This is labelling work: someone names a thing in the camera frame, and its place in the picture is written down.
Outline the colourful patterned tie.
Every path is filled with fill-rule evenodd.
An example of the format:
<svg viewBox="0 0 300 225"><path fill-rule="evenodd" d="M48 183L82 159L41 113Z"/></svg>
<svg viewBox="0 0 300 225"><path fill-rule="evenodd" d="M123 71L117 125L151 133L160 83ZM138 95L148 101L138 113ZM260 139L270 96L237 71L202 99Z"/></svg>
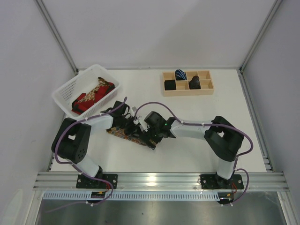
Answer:
<svg viewBox="0 0 300 225"><path fill-rule="evenodd" d="M124 129L121 129L121 128L113 127L113 128L107 129L106 132L108 134L111 134L111 135L116 136L118 138L121 138L121 139L124 139L124 140L127 140L127 141L131 141L131 142L139 144L141 146L146 146L146 147L151 148L153 150L156 148L156 143L155 142L150 141L150 145L148 145L147 143L145 143L144 141L139 139L137 136L126 135L125 132L124 132Z"/></svg>

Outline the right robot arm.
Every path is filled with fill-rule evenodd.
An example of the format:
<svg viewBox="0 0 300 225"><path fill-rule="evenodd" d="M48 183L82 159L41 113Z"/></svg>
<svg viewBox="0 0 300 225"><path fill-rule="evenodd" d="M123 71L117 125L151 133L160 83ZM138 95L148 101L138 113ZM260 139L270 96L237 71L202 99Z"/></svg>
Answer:
<svg viewBox="0 0 300 225"><path fill-rule="evenodd" d="M146 134L152 141L163 138L194 138L206 141L218 157L218 168L212 179L213 184L206 181L207 189L229 189L233 186L234 171L239 157L238 151L246 134L234 127L221 116L210 122L187 122L177 117L165 120L159 113L149 113L144 122Z"/></svg>

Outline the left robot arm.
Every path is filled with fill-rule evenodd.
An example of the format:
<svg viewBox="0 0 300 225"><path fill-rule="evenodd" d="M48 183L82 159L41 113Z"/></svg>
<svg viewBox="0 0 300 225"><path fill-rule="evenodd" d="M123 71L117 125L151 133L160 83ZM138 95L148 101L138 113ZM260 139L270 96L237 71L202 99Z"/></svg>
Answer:
<svg viewBox="0 0 300 225"><path fill-rule="evenodd" d="M60 165L70 165L89 180L103 182L103 169L89 155L90 136L96 129L107 130L120 125L120 119L126 118L129 106L127 98L99 115L82 120L65 118L51 146L55 161Z"/></svg>

